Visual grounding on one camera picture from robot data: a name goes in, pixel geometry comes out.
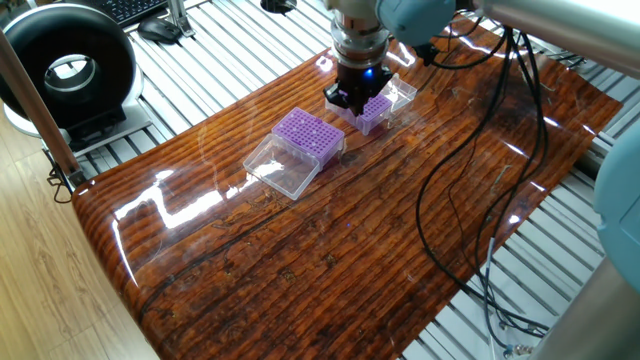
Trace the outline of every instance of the clear plastic box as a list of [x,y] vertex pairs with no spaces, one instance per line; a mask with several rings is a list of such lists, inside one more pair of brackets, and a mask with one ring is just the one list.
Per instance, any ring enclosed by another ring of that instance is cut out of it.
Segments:
[[395,114],[398,110],[412,102],[413,99],[416,98],[417,92],[418,89],[400,80],[400,75],[395,74],[382,89],[380,94],[391,100],[391,114]]
[[369,132],[374,127],[378,126],[383,120],[388,119],[391,114],[391,106],[393,104],[384,95],[380,94],[375,98],[369,100],[367,105],[364,106],[364,113],[358,117],[353,115],[353,112],[349,109],[343,109],[339,106],[333,105],[325,99],[325,107],[334,113],[338,114],[342,119],[360,130],[365,136],[369,135]]
[[344,133],[295,108],[245,159],[244,168],[297,200],[324,165],[344,146]]
[[356,127],[363,135],[378,126],[383,120],[394,116],[416,97],[416,88],[400,80],[395,74],[380,94],[372,98],[364,108],[364,114],[356,117],[349,109],[343,109],[325,100],[325,107]]

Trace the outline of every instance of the wooden floor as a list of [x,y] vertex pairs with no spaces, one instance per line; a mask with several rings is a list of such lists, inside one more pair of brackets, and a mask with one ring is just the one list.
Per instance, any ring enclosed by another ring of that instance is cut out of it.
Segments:
[[53,201],[49,170],[0,111],[0,359],[157,359],[71,205]]

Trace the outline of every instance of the wood grain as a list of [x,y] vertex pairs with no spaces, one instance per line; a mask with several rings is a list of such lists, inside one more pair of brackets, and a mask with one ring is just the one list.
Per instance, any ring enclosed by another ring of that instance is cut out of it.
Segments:
[[51,360],[110,360],[93,327],[51,350],[49,357]]
[[[474,46],[496,41],[485,32]],[[390,51],[404,62],[389,58],[391,69],[424,90],[367,137],[324,109],[321,89],[334,74],[318,56],[75,192],[89,242],[161,358],[387,359],[458,290],[424,254],[415,201],[486,112],[502,61],[448,72],[412,63],[397,44]],[[453,41],[447,61],[482,54]],[[620,109],[560,64],[540,71],[545,116],[559,125],[549,127],[549,156],[535,185],[520,189],[500,244]],[[242,161],[296,106],[345,131],[347,146],[292,202]],[[535,107],[514,67],[469,165],[471,149],[448,162],[421,209],[430,246],[458,276],[472,275],[463,251],[471,256],[482,214],[516,181],[535,134]]]
[[[3,107],[4,104],[0,101],[0,108]],[[9,157],[15,162],[40,152],[42,149],[40,139],[26,136],[11,126],[4,110],[0,111],[0,138],[6,144],[6,152],[2,149],[2,154],[0,154],[0,164],[2,164],[3,157]]]
[[116,305],[93,325],[110,360],[157,360],[127,309]]
[[[46,180],[50,169],[39,140],[15,131],[0,111],[0,359],[48,360],[51,350],[73,339],[85,341],[84,330],[91,327],[109,360],[152,359],[153,350],[103,275],[71,204],[54,204],[55,190]],[[46,238],[47,255],[32,246],[38,238]],[[31,259],[45,258],[53,259],[54,274],[61,276],[34,270]],[[43,296],[49,289],[64,295],[62,304]],[[72,319],[63,310],[67,306],[83,320],[61,336],[61,314]],[[106,331],[105,324],[116,330]],[[68,347],[65,355],[90,358],[82,349]]]

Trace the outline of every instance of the transparent box lid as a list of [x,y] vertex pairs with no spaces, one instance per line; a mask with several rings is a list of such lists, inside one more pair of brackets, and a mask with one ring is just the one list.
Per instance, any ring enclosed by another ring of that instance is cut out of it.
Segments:
[[320,161],[269,134],[244,161],[244,168],[292,200],[297,200],[311,180],[322,170]]
[[400,80],[398,74],[387,82],[387,85],[376,97],[369,99],[364,106],[364,113],[358,117],[349,109],[343,109],[325,99],[325,108],[336,113],[340,118],[355,126],[363,135],[378,126],[382,121],[393,119],[401,109],[407,107],[416,97],[417,89]]

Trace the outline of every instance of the purple pipette tip rack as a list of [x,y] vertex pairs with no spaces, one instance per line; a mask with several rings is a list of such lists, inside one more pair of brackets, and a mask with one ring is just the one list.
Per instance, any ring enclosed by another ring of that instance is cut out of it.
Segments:
[[360,117],[366,122],[371,122],[373,120],[376,120],[378,116],[387,111],[387,109],[389,109],[391,105],[393,105],[391,100],[387,99],[386,96],[380,94],[369,100],[369,102],[364,106],[364,112],[362,115],[360,115]]
[[293,109],[271,132],[316,157],[322,166],[342,149],[344,140],[342,131],[299,108]]

